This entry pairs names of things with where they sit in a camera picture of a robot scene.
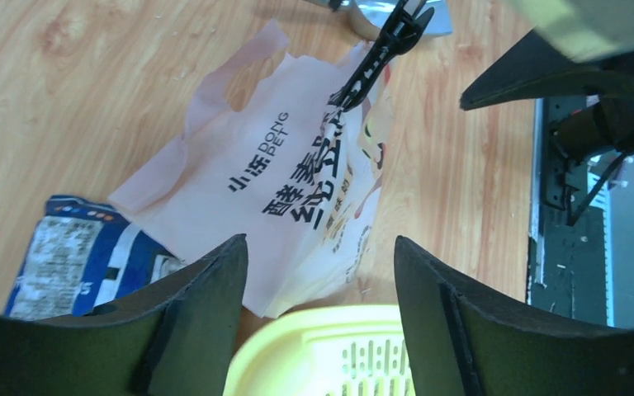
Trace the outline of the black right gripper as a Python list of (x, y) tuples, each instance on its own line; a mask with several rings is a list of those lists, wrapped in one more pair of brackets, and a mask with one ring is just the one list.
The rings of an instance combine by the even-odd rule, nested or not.
[(556, 153), (571, 162), (610, 150), (634, 153), (634, 51), (576, 63), (529, 31), (461, 94), (459, 103), (469, 111), (565, 96), (598, 101), (552, 124)]

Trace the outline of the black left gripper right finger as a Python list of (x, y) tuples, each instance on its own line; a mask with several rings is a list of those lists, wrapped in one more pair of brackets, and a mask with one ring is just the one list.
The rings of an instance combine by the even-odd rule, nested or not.
[(395, 240), (395, 287), (418, 395), (634, 395), (634, 329), (534, 308)]

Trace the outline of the pink cat litter bag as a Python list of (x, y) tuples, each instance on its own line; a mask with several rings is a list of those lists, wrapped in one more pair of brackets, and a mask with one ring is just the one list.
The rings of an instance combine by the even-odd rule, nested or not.
[(276, 318), (356, 277), (376, 215), (392, 126), (384, 71), (359, 106), (329, 104), (374, 50), (332, 64), (286, 55), (233, 110), (225, 89), (243, 67), (283, 51), (271, 21), (195, 90), (185, 130), (110, 202), (175, 257), (194, 262), (228, 237), (248, 245), (243, 304)]

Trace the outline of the yellow plastic litter box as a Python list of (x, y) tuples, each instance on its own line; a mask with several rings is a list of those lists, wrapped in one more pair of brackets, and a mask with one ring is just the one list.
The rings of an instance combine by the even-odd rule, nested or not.
[(400, 310), (341, 305), (281, 316), (230, 363), (225, 396), (414, 396)]

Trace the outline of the blue chips bag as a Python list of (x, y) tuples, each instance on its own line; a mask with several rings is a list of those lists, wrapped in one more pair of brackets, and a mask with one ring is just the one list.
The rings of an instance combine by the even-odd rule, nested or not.
[(185, 266), (112, 206), (51, 196), (4, 313), (23, 320), (83, 316)]

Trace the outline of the metal litter scoop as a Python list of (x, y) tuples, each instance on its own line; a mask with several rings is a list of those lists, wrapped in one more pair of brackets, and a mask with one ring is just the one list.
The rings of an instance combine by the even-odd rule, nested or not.
[(404, 20), (416, 20), (418, 17), (431, 15), (425, 22), (424, 38), (435, 38), (451, 35), (452, 20), (445, 1), (327, 1), (307, 0), (318, 7), (332, 12), (343, 12), (353, 32), (365, 40), (374, 41), (381, 30), (388, 25), (404, 26)]

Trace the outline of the black bag clip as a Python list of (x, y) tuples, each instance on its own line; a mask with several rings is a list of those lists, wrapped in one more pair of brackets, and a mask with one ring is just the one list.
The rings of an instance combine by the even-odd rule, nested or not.
[(350, 111), (362, 104), (389, 62), (413, 49), (423, 38), (424, 23), (431, 15), (404, 20), (404, 26), (388, 25), (371, 42), (371, 48), (351, 77), (328, 100), (331, 106)]

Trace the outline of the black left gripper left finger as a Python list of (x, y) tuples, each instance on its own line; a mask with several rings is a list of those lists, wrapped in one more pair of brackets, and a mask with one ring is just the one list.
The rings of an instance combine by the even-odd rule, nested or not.
[(0, 395), (222, 394), (247, 269), (237, 234), (83, 316), (0, 316)]

